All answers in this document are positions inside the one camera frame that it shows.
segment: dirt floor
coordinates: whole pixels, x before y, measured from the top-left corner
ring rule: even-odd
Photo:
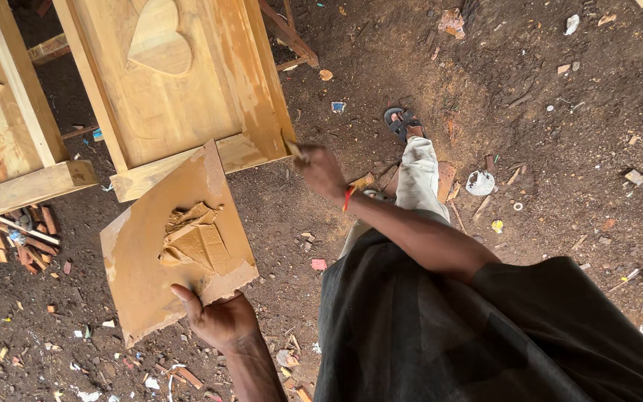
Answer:
[[[40,0],[9,3],[28,47],[61,32],[53,8],[44,18],[35,13]],[[281,0],[271,4],[284,13]],[[498,155],[497,192],[484,214],[471,219],[484,197],[463,189],[455,200],[468,234],[508,263],[569,255],[591,264],[586,274],[643,331],[643,186],[623,177],[629,169],[643,174],[643,9],[634,0],[480,1],[464,39],[438,32],[429,41],[442,11],[462,6],[461,0],[320,4],[292,0],[297,28],[320,67],[305,64],[279,75],[299,141],[334,150],[350,181],[368,172],[378,179],[403,151],[382,114],[412,96],[408,103],[439,160],[457,168],[461,183],[485,168],[487,155]],[[572,14],[581,22],[565,36]],[[616,21],[598,26],[600,17],[612,14]],[[273,47],[278,61],[290,58]],[[557,73],[574,62],[578,68]],[[334,78],[323,82],[320,68]],[[70,54],[37,71],[62,133],[95,122]],[[525,94],[531,99],[509,106]],[[332,113],[334,101],[346,103],[343,113]],[[630,144],[632,135],[638,140]],[[0,360],[0,401],[49,402],[58,389],[63,402],[81,400],[77,390],[100,391],[101,401],[166,401],[167,380],[154,367],[162,358],[166,367],[186,364],[204,383],[201,390],[174,387],[174,401],[200,401],[206,389],[233,401],[223,358],[190,333],[186,319],[130,351],[119,341],[117,322],[116,328],[102,326],[116,314],[98,233],[129,203],[119,204],[103,190],[114,173],[104,142],[86,134],[66,145],[71,155],[92,160],[104,186],[47,203],[62,228],[63,251],[54,265],[71,259],[70,275],[60,268],[30,275],[16,263],[0,265],[0,350],[9,350]],[[527,170],[507,185],[515,162],[526,162]],[[300,365],[292,377],[313,391],[321,273],[311,269],[310,259],[334,262],[354,217],[313,193],[289,160],[228,175],[228,181],[261,274],[244,291],[273,355],[296,337]],[[513,209],[515,202],[522,210]],[[504,223],[501,234],[491,229],[494,220]],[[452,222],[460,227],[453,215]],[[308,252],[305,232],[316,237]],[[600,242],[602,237],[611,242]],[[634,269],[641,273],[610,292]],[[57,315],[47,305],[57,306]],[[90,341],[74,336],[85,325],[93,330]],[[47,350],[47,342],[60,349]],[[23,368],[13,366],[12,357]],[[87,373],[70,369],[72,363]],[[146,388],[146,375],[161,389]],[[299,397],[290,393],[290,399]]]

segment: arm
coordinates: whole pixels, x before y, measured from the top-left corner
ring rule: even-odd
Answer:
[[[343,207],[348,188],[334,154],[324,147],[303,147],[295,165],[307,183]],[[445,224],[355,192],[347,210],[398,245],[423,268],[470,283],[473,275],[498,258],[472,238]]]
[[[255,310],[242,293],[202,307],[200,299],[188,288],[175,284],[170,290],[184,303],[195,334],[227,357],[227,368],[240,401],[287,401]]]

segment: sandal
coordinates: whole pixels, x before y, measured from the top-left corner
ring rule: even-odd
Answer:
[[[393,121],[391,115],[400,114],[400,118]],[[410,109],[404,111],[400,107],[392,107],[384,113],[384,120],[388,129],[391,130],[394,134],[399,136],[399,140],[402,143],[406,144],[406,135],[408,135],[408,126],[411,127],[421,127],[421,133],[423,133],[424,138],[426,137],[426,130],[420,120],[414,119],[415,114]]]

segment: hand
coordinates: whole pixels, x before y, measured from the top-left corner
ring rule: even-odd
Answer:
[[[349,186],[334,153],[321,145],[303,145],[299,148],[304,160],[295,158],[294,167],[304,176],[307,184],[336,204],[344,205]]]
[[[190,289],[174,284],[170,290],[184,303],[192,331],[225,355],[235,352],[247,335],[259,333],[255,310],[239,291],[231,299],[202,307]]]

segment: wristband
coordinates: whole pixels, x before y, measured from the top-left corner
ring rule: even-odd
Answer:
[[[344,193],[344,196],[346,199],[344,200],[344,207],[342,208],[342,212],[346,212],[346,207],[349,206],[349,198],[352,197],[352,194],[356,191],[356,186],[349,187],[349,189]]]

